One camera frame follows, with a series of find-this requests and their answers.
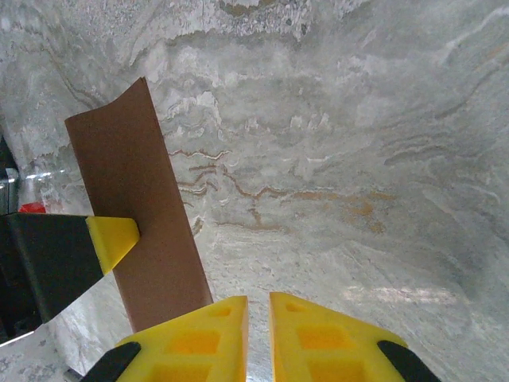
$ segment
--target yellow plastic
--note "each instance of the yellow plastic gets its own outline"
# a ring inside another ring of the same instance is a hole
[[[110,272],[140,240],[136,222],[124,217],[90,216],[88,231],[103,274]]]
[[[140,353],[118,382],[245,382],[247,297],[231,297],[124,338]]]
[[[379,350],[397,335],[291,294],[270,294],[275,382],[404,382]]]

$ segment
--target brown cardboard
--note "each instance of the brown cardboard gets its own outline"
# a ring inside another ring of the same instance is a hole
[[[140,241],[114,269],[133,330],[211,303],[146,80],[65,125],[95,215],[138,223]]]

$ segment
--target marble countertop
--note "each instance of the marble countertop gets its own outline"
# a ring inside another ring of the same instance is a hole
[[[0,5],[22,202],[91,213],[64,119],[146,76],[214,296],[251,300],[249,380],[271,380],[272,290],[395,331],[444,381],[509,378],[507,1],[47,3]],[[49,328],[88,370],[130,332],[113,278]]]

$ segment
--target cardboard strip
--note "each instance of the cardboard strip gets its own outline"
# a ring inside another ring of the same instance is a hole
[[[65,125],[95,215],[140,230],[114,269],[133,330],[212,303],[146,80]]]

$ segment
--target red object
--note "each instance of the red object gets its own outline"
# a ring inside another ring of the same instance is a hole
[[[40,201],[34,201],[33,203],[22,205],[19,212],[46,213],[46,208]]]

